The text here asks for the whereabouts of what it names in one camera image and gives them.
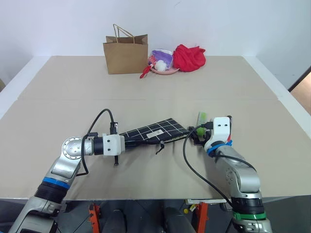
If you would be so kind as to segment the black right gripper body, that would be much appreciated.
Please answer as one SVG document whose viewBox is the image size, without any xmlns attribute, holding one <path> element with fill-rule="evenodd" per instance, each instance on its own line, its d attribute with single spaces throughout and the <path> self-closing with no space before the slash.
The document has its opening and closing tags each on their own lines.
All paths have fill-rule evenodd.
<svg viewBox="0 0 311 233">
<path fill-rule="evenodd" d="M 210 139 L 210 136 L 206 136 L 205 134 L 203 136 L 193 137 L 193 143 L 197 146 L 204 146 L 205 143 Z"/>
</svg>

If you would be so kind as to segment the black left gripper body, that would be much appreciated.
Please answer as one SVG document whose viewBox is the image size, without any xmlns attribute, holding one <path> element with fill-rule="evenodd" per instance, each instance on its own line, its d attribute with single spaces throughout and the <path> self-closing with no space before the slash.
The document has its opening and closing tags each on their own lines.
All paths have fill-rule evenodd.
<svg viewBox="0 0 311 233">
<path fill-rule="evenodd" d="M 137 140 L 134 138 L 127 137 L 124 139 L 124 142 L 125 142 L 125 149 L 126 150 L 129 150 L 129 149 L 132 149 L 132 148 L 135 148 L 138 146 Z"/>
</svg>

